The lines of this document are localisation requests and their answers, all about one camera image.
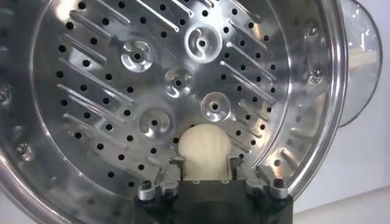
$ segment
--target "curved metal edge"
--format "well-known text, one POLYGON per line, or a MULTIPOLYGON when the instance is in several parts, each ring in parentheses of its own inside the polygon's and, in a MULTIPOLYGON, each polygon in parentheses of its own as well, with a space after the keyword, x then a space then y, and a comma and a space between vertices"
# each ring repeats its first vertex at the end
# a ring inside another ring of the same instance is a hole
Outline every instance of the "curved metal edge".
POLYGON ((327 116, 324 119, 322 132, 318 136, 320 141, 314 148, 312 156, 297 176, 296 180, 289 186, 289 193, 294 199, 310 184, 321 167, 330 146, 336 135, 341 120, 342 109, 346 97, 347 75, 348 75, 348 48, 347 36, 344 25, 344 16, 339 0, 321 0, 324 13, 327 19, 328 29, 331 35, 333 51, 333 78, 336 82, 331 86, 331 93, 328 97, 327 116))
POLYGON ((380 48, 380 67, 379 67, 379 72, 378 72, 378 78, 377 78, 377 82, 375 84, 375 87, 374 89, 372 90, 372 93, 371 93, 371 96, 370 98, 367 100, 366 104, 364 105, 364 107, 362 107, 362 109, 359 111, 359 113, 357 113, 353 118, 351 118, 351 120, 349 120, 348 122, 346 122, 345 124, 341 124, 339 126, 339 128, 343 128, 349 124, 351 124, 354 120, 356 120, 356 118, 358 118, 358 116, 360 116, 360 114, 363 112, 364 109, 366 109, 366 107, 370 104, 372 98, 374 97, 374 94, 375 92, 377 91, 377 87, 378 87, 378 84, 379 84, 379 80, 380 80, 380 77, 381 77, 381 74, 382 74, 382 67, 383 67, 383 45, 382 45, 382 38, 381 38, 381 35, 380 35, 380 32, 379 32, 379 28, 377 26, 377 24, 375 23, 375 20, 374 18, 371 16, 371 14, 369 13, 369 11, 365 8, 364 5, 362 5, 360 2, 356 1, 356 0, 349 0, 349 1, 353 1, 354 3, 356 4, 359 4, 360 7, 367 13, 368 17, 370 18, 370 20, 372 21, 372 24, 374 25, 375 27, 375 30, 377 31, 377 35, 378 35, 378 44, 379 44, 379 48, 380 48))

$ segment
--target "stainless steel steamer basket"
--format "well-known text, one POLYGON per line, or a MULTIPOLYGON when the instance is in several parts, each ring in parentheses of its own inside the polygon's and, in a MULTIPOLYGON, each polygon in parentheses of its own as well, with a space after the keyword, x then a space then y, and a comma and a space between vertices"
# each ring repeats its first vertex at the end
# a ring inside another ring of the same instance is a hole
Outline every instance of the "stainless steel steamer basket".
POLYGON ((0 183, 40 223, 131 223, 203 123, 298 197, 339 124, 337 0, 4 0, 0 18, 0 183))

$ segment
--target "dough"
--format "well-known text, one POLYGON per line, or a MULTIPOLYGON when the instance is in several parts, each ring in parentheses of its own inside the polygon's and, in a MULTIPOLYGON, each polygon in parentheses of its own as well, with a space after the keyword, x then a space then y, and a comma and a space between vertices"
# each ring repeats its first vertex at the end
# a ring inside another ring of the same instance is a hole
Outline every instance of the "dough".
POLYGON ((215 125, 202 124, 188 129, 179 142, 184 158, 185 180, 229 180, 232 144, 215 125))

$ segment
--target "black machine part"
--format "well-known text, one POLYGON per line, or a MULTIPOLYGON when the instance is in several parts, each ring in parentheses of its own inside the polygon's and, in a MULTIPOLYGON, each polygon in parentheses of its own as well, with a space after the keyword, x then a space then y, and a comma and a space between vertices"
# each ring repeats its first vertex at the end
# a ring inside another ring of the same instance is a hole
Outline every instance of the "black machine part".
POLYGON ((277 199, 270 187, 248 191, 244 180, 180 181, 178 194, 135 202, 134 224, 292 224, 293 198, 277 199))

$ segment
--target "raised circular dimple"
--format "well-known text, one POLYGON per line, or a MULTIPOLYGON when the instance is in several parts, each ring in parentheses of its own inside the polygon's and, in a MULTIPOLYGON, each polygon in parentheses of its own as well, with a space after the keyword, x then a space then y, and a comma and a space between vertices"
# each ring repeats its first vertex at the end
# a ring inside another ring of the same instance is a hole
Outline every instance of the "raised circular dimple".
POLYGON ((140 130, 149 138, 164 138, 172 129, 172 122, 162 108, 149 108, 140 117, 140 130))
POLYGON ((223 121, 230 114, 229 98, 223 93, 212 92, 203 98, 200 105, 202 114, 212 122, 223 121))
POLYGON ((122 48, 121 61, 132 72, 147 71, 153 64, 151 48, 141 40, 126 42, 122 48))
POLYGON ((193 75, 186 69, 170 69, 165 74, 165 90, 173 98, 187 96, 193 86, 193 75))
POLYGON ((193 27, 185 35, 185 50, 196 62, 213 61, 222 49, 222 37, 212 27, 193 27))

